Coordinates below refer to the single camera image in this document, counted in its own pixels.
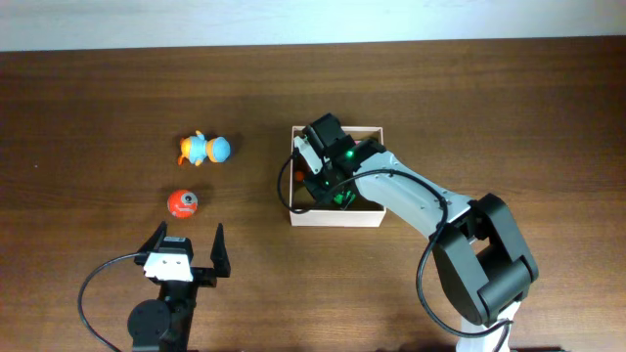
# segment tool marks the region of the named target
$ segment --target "toy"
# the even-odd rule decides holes
[[[167,210],[179,219],[186,219],[198,210],[198,198],[187,190],[178,190],[169,196]]]
[[[293,172],[293,178],[297,182],[304,182],[304,172],[302,172],[300,170],[297,170],[297,171]]]
[[[196,136],[180,140],[180,153],[179,165],[183,164],[186,157],[193,165],[200,166],[206,157],[213,162],[225,161],[231,154],[231,146],[224,137],[207,141],[201,131],[196,131]]]

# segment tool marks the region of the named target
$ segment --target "white box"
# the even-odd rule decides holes
[[[301,132],[304,126],[294,126],[291,128],[291,152],[293,153],[293,138],[298,132]],[[382,127],[354,127],[342,126],[341,129],[347,134],[352,135],[355,141],[362,140],[367,137],[378,139],[383,145]],[[308,191],[303,184],[295,184],[293,182],[293,161],[290,164],[290,206],[293,206],[295,194],[303,195]],[[313,197],[310,197],[310,203],[313,204]],[[363,209],[352,210],[311,210],[304,214],[294,214],[290,212],[292,226],[330,226],[330,227],[379,227],[387,209],[374,202],[361,202]]]

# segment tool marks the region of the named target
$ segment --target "black wire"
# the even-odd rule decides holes
[[[509,333],[511,333],[511,324],[505,324],[502,330],[502,334],[500,335],[500,339],[496,344],[496,347],[493,348],[493,352],[499,352],[502,346],[505,344],[507,337],[509,337]]]
[[[293,212],[295,214],[303,214],[303,213],[305,213],[307,211],[310,211],[310,210],[318,207],[320,204],[324,203],[326,198],[328,196],[331,196],[340,187],[343,187],[344,185],[346,185],[346,184],[348,184],[350,182],[353,182],[354,180],[360,179],[361,177],[371,176],[371,175],[375,175],[375,174],[389,174],[389,175],[403,176],[403,177],[406,177],[406,178],[408,178],[408,179],[410,179],[412,181],[415,181],[420,186],[424,187],[433,196],[435,196],[437,198],[437,200],[439,201],[439,205],[441,206],[441,209],[442,209],[442,215],[441,215],[440,222],[436,226],[436,230],[435,230],[434,234],[429,237],[428,245],[426,246],[426,248],[424,250],[424,253],[422,254],[422,258],[420,258],[420,263],[418,264],[418,272],[417,272],[417,275],[416,275],[416,289],[418,291],[418,299],[420,300],[420,303],[422,304],[422,307],[424,308],[424,310],[426,311],[428,316],[434,322],[436,322],[442,329],[444,329],[445,331],[447,331],[449,333],[452,333],[452,334],[454,334],[454,335],[456,335],[458,337],[464,337],[464,338],[484,337],[484,336],[494,332],[495,330],[501,328],[502,326],[509,326],[510,324],[513,323],[512,321],[506,319],[506,320],[499,321],[498,323],[496,323],[491,328],[489,328],[489,329],[487,329],[485,331],[481,331],[481,332],[463,332],[463,331],[460,331],[460,330],[456,330],[456,329],[448,326],[447,324],[445,324],[441,319],[439,319],[439,317],[437,317],[436,314],[434,314],[432,309],[430,309],[430,307],[428,306],[428,303],[426,303],[426,299],[425,299],[425,296],[424,296],[423,285],[422,285],[422,277],[424,275],[425,264],[426,264],[426,261],[428,260],[428,257],[430,256],[430,253],[432,252],[432,249],[437,244],[437,241],[439,240],[439,237],[441,236],[441,233],[443,232],[444,225],[448,221],[448,203],[447,203],[447,200],[446,200],[446,198],[444,196],[442,196],[439,192],[437,192],[431,185],[429,185],[425,181],[417,178],[415,175],[412,175],[412,174],[407,173],[407,172],[399,171],[399,170],[393,170],[393,169],[370,170],[370,171],[362,172],[360,174],[356,174],[356,175],[354,175],[354,176],[352,176],[352,177],[350,177],[348,179],[345,179],[345,180],[339,182],[338,184],[334,185],[332,188],[330,188],[327,191],[327,196],[318,199],[312,206],[310,206],[310,207],[308,207],[306,209],[294,209],[294,208],[290,207],[287,204],[287,202],[285,201],[285,199],[283,198],[283,193],[281,192],[281,180],[283,178],[283,173],[285,172],[285,169],[287,168],[287,165],[289,165],[291,160],[295,159],[296,157],[297,157],[297,153],[293,153],[292,155],[290,155],[290,157],[287,159],[285,164],[283,164],[283,167],[281,168],[281,173],[278,176],[278,196],[279,196],[279,199],[281,200],[281,202],[283,203],[283,205],[287,209],[289,209],[291,212]]]
[[[94,270],[93,272],[91,272],[91,274],[89,274],[87,279],[85,279],[85,282],[82,283],[82,286],[80,287],[80,292],[78,293],[78,300],[77,300],[78,315],[80,316],[80,320],[82,321],[82,324],[84,324],[85,327],[89,330],[89,332],[91,332],[94,336],[96,336],[96,338],[100,342],[104,343],[107,347],[109,347],[111,350],[116,351],[116,352],[121,352],[121,350],[115,347],[112,343],[108,342],[104,337],[100,336],[93,328],[91,328],[91,325],[89,325],[89,322],[87,322],[87,318],[85,318],[85,313],[83,313],[82,311],[82,295],[85,292],[85,288],[87,288],[87,284],[89,284],[91,279],[93,279],[98,273],[103,271],[105,268],[109,267],[111,264],[116,263],[118,261],[129,259],[129,258],[134,258],[140,255],[146,255],[146,253],[132,253],[132,254],[122,255],[115,259],[111,259],[110,261],[99,266],[98,268],[96,268],[96,270]]]

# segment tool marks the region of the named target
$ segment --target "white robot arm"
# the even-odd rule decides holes
[[[358,194],[411,224],[429,239],[417,287],[430,317],[461,338],[457,351],[508,352],[509,323],[539,272],[506,205],[493,195],[474,200],[446,190],[376,141],[356,144],[331,114],[303,133],[304,138],[296,137],[291,157],[302,157],[309,165],[304,184],[316,204],[340,199],[345,208],[354,200],[351,195]],[[490,244],[475,254],[471,243],[487,239]],[[462,315],[461,330],[446,326],[425,303],[421,271],[431,251],[444,292]]]

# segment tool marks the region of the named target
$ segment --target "white wall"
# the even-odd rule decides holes
[[[0,0],[0,50],[626,34],[626,0]]]

